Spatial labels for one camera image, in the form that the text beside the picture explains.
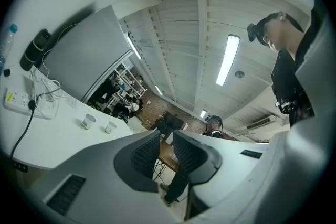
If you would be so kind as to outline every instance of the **shelving unit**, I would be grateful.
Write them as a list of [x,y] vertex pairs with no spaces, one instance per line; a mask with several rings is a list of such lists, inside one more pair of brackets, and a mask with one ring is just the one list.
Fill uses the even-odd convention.
[[129,96],[129,98],[141,98],[143,94],[147,91],[147,89],[142,86],[143,81],[139,82],[130,72],[129,67],[127,67],[123,62],[117,68],[115,68],[112,73],[114,72],[117,77],[120,78],[124,82],[124,84],[128,86],[129,89],[120,88],[120,90],[111,97],[106,106],[111,110],[114,103],[119,102],[120,100],[122,100],[126,104],[130,104],[126,96]]

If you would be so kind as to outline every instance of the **shoe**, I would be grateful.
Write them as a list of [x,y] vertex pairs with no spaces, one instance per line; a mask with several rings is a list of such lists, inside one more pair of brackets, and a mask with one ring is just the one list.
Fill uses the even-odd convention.
[[169,185],[160,183],[160,188],[162,188],[165,192],[168,192],[168,190],[169,190]]
[[163,202],[168,206],[171,207],[173,205],[172,202],[167,202],[164,198],[163,198]]

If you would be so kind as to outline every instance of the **paper cup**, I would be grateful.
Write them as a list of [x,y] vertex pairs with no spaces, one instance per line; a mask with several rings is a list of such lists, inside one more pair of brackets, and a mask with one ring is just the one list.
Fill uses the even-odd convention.
[[96,122],[96,119],[94,116],[90,114],[86,114],[81,127],[85,130],[88,130],[91,128],[91,126]]
[[112,130],[115,129],[115,128],[117,128],[117,126],[113,122],[109,122],[109,124],[105,128],[105,132],[107,134],[110,134],[110,133],[112,133]]

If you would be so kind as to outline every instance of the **tiled floor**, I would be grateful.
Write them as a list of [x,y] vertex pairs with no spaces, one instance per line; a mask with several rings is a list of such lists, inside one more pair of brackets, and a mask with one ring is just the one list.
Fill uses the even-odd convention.
[[[160,171],[160,165],[156,167],[153,179],[157,176],[156,173]],[[172,181],[173,177],[175,175],[175,172],[170,170],[168,167],[164,170],[163,174],[161,175],[161,178],[157,178],[155,182],[158,184],[162,183],[164,181],[165,184],[169,185]],[[188,195],[188,186],[184,189],[184,193],[179,196],[178,200],[182,200]],[[174,214],[178,219],[183,222],[185,212],[186,212],[186,206],[187,206],[187,199],[185,198],[183,201],[180,202],[174,202],[172,207],[167,207],[167,210],[169,210],[172,214]]]
[[146,132],[147,129],[141,125],[141,121],[136,117],[131,117],[128,119],[128,123],[127,126],[133,131],[133,133],[137,134],[137,133],[142,133],[142,132]]

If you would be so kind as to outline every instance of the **air conditioner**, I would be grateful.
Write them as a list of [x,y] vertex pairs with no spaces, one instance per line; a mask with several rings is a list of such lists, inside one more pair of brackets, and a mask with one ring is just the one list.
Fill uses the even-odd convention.
[[283,127],[283,122],[284,121],[281,118],[271,115],[267,118],[241,128],[238,133],[240,135],[266,133]]

